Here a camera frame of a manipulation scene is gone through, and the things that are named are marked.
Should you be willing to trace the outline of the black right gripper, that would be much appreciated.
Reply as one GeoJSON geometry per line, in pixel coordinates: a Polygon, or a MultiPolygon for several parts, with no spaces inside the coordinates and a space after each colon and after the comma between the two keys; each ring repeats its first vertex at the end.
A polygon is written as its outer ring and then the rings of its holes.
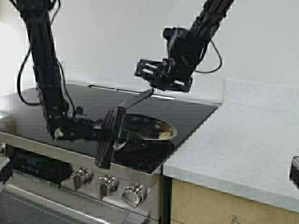
{"type": "Polygon", "coordinates": [[[189,79],[199,65],[208,42],[180,27],[165,28],[163,36],[167,40],[169,76],[172,80],[189,79]]]}

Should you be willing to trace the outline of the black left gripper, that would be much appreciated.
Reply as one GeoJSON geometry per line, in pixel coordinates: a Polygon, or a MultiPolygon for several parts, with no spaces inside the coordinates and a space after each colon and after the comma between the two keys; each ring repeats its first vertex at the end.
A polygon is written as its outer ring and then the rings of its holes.
{"type": "MultiPolygon", "coordinates": [[[[104,120],[87,119],[78,106],[72,116],[57,108],[48,111],[48,131],[53,140],[116,140],[126,115],[122,106],[111,107],[104,120]]],[[[114,153],[113,142],[99,142],[94,163],[99,168],[110,168],[114,153]]]]}

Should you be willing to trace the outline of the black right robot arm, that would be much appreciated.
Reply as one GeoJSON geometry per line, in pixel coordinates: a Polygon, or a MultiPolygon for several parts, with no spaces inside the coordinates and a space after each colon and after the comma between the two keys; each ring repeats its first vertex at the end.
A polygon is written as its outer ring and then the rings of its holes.
{"type": "Polygon", "coordinates": [[[232,4],[232,0],[207,0],[190,29],[164,29],[168,59],[163,77],[181,81],[191,77],[203,60],[209,43],[232,4]]]}

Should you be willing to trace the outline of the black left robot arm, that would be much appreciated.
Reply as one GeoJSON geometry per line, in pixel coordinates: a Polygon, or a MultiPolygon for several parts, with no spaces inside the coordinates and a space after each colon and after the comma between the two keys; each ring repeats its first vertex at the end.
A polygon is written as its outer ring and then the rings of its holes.
{"type": "Polygon", "coordinates": [[[55,1],[13,0],[12,5],[23,19],[29,40],[29,52],[37,82],[39,102],[29,103],[42,107],[46,128],[53,140],[95,140],[99,149],[94,163],[109,169],[126,109],[112,107],[103,119],[84,118],[83,109],[75,108],[72,100],[64,98],[65,82],[61,80],[61,64],[57,60],[49,11],[55,1]]]}

